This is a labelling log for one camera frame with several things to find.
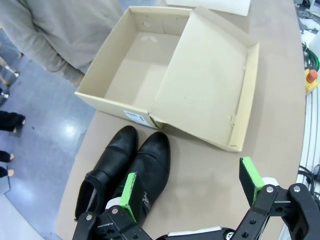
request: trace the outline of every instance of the table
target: table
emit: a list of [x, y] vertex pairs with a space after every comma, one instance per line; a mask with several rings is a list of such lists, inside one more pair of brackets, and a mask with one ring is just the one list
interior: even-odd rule
[[[237, 228], [249, 205], [238, 179], [239, 158], [252, 157], [263, 177], [283, 188], [296, 181], [305, 121], [304, 62], [292, 0], [252, 0], [247, 17], [217, 12], [260, 42], [254, 103], [243, 151], [226, 152], [165, 126], [171, 145], [168, 184], [143, 228], [157, 238], [167, 232], [212, 226]], [[133, 125], [140, 144], [155, 130], [96, 112], [75, 158], [56, 221], [56, 233], [72, 239], [80, 185], [113, 135]], [[282, 220], [271, 219], [263, 239], [277, 239]]]

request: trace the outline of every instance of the robotic arm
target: robotic arm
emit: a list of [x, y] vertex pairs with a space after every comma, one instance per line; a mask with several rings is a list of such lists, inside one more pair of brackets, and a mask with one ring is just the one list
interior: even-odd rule
[[[240, 159], [239, 179], [250, 209], [236, 230], [227, 227], [168, 234], [157, 240], [258, 240], [270, 217], [282, 217], [292, 240], [315, 240], [320, 235], [320, 212], [308, 188], [295, 183], [289, 189], [264, 185], [249, 157]], [[83, 213], [73, 240], [152, 240], [121, 206], [102, 214]]]

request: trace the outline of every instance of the shoe box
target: shoe box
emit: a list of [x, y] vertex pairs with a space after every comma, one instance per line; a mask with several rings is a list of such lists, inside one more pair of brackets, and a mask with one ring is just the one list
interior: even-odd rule
[[250, 35], [204, 7], [130, 7], [75, 94], [98, 111], [239, 152], [258, 57]]

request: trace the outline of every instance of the black boot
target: black boot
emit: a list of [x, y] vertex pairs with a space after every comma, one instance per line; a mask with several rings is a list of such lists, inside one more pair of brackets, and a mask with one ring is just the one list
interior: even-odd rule
[[142, 225], [152, 205], [165, 189], [170, 173], [170, 144], [162, 132], [153, 133], [138, 150], [126, 177], [117, 187], [112, 198], [121, 197], [129, 173], [136, 173], [144, 191], [140, 213], [134, 216]]
[[84, 212], [102, 213], [137, 152], [138, 134], [133, 126], [118, 131], [106, 146], [94, 169], [80, 187], [75, 218]]

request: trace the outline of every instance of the cable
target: cable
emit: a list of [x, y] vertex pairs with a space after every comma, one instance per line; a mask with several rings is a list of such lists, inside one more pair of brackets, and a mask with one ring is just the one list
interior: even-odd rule
[[305, 43], [302, 43], [304, 69], [314, 69], [319, 71], [320, 64], [318, 57], [309, 49]]
[[320, 193], [315, 191], [315, 185], [316, 185], [315, 176], [314, 176], [314, 174], [313, 174], [309, 169], [307, 169], [306, 167], [299, 165], [299, 168], [300, 168], [300, 169], [303, 169], [303, 171], [302, 171], [302, 170], [299, 170], [299, 171], [298, 171], [298, 174], [303, 175], [303, 176], [306, 177], [306, 181], [307, 181], [308, 184], [310, 185], [310, 190], [309, 190], [309, 191], [310, 191], [310, 194], [311, 194], [311, 196], [312, 196], [312, 199], [314, 200], [317, 208], [318, 208], [319, 211], [320, 211], [320, 199], [319, 199]]

